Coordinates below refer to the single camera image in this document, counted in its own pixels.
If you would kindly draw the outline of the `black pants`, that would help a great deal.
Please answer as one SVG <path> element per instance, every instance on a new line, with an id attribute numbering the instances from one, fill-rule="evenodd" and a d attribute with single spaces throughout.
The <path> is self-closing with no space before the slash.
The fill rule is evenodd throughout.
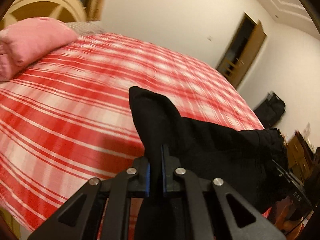
<path id="1" fill-rule="evenodd" d="M 161 94 L 129 89 L 133 122 L 150 168 L 150 195 L 142 202 L 135 239 L 188 239 L 182 201 L 162 195 L 162 147 L 198 177 L 221 178 L 260 213 L 287 197 L 276 164 L 287 168 L 284 139 L 278 129 L 243 130 L 186 118 Z"/>

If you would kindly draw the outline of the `dark wooden dresser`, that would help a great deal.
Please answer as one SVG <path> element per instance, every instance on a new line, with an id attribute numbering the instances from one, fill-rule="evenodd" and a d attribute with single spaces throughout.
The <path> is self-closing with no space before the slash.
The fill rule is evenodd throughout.
<path id="1" fill-rule="evenodd" d="M 311 176 L 314 154 L 299 131 L 295 131 L 286 148 L 289 170 L 304 184 Z"/>

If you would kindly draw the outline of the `black bag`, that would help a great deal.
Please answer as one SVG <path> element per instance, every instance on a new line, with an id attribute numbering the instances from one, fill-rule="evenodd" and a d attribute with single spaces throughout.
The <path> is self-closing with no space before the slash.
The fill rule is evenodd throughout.
<path id="1" fill-rule="evenodd" d="M 275 92 L 270 92 L 253 110 L 265 129 L 274 127 L 285 113 L 286 104 Z"/>

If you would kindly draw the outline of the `red plaid bed cover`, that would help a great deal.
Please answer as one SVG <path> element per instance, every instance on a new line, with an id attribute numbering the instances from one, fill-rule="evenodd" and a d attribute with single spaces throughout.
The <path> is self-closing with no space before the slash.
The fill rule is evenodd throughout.
<path id="1" fill-rule="evenodd" d="M 118 34 L 80 37 L 1 84 L 1 207 L 33 231 L 90 178 L 114 177 L 141 156 L 132 86 L 167 96 L 189 118 L 263 128 L 198 59 Z"/>

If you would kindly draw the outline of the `brown wooden door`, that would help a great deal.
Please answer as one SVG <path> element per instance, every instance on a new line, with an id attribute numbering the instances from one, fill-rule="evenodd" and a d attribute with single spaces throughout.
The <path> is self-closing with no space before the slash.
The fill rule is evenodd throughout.
<path id="1" fill-rule="evenodd" d="M 234 88 L 240 85 L 247 74 L 266 37 L 262 23 L 256 23 L 244 14 L 216 68 Z"/>

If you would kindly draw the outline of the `pink pillow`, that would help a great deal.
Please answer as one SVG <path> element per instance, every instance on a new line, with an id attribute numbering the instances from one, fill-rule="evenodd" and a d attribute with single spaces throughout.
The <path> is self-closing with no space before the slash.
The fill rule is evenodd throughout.
<path id="1" fill-rule="evenodd" d="M 49 17 L 21 20 L 1 30 L 1 81 L 9 81 L 18 72 L 49 52 L 78 39 L 65 23 Z"/>

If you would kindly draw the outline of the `grey pillow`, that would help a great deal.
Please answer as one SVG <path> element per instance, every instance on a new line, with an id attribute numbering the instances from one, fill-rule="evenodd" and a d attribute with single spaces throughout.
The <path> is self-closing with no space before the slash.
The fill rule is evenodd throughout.
<path id="1" fill-rule="evenodd" d="M 79 36 L 105 33 L 105 30 L 94 22 L 69 22 L 66 25 Z"/>

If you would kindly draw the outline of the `cream wooden headboard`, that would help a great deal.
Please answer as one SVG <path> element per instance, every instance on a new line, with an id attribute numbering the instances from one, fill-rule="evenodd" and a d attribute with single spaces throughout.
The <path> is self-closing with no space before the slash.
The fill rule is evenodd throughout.
<path id="1" fill-rule="evenodd" d="M 80 0 L 15 0 L 1 20 L 1 29 L 34 17 L 54 18 L 64 23 L 87 21 Z"/>

